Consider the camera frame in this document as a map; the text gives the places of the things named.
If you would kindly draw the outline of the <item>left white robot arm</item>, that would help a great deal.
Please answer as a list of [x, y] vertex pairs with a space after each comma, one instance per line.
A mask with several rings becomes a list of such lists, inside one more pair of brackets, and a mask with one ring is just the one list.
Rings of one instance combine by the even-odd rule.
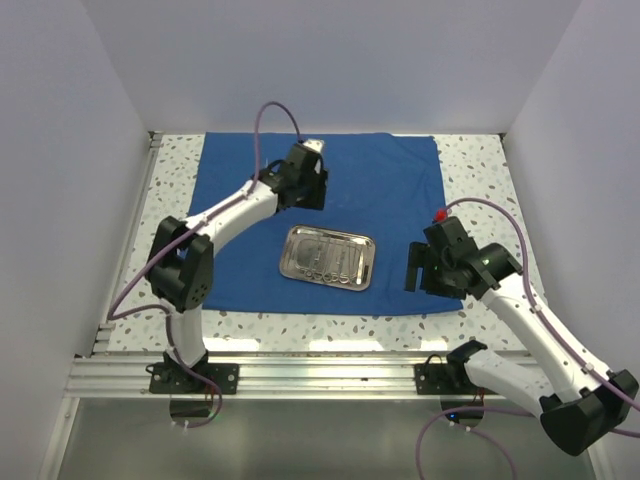
[[208, 369], [202, 304], [213, 286], [214, 259], [234, 238], [288, 208], [324, 208], [328, 170], [324, 142], [295, 143], [283, 160], [259, 170], [238, 191], [198, 215], [169, 216], [159, 224], [145, 279], [168, 310], [167, 354], [172, 379], [185, 392], [201, 390]]

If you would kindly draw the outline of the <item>steel instrument tray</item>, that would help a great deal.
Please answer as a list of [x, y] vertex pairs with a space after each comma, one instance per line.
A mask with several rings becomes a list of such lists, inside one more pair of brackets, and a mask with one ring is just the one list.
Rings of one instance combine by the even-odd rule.
[[361, 292], [369, 288], [376, 256], [366, 235], [294, 225], [279, 261], [285, 278]]

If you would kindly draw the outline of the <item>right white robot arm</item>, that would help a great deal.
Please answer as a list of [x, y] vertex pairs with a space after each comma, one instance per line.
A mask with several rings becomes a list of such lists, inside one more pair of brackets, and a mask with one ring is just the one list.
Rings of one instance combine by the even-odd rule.
[[529, 371], [469, 340], [441, 362], [415, 366], [418, 393], [497, 393], [537, 418], [550, 440], [571, 456], [627, 418], [638, 380], [626, 369], [612, 370], [585, 348], [540, 299], [526, 269], [504, 246], [478, 247], [455, 216], [434, 221], [424, 235], [425, 242], [408, 249], [406, 290], [474, 297], [509, 327], [541, 371]]

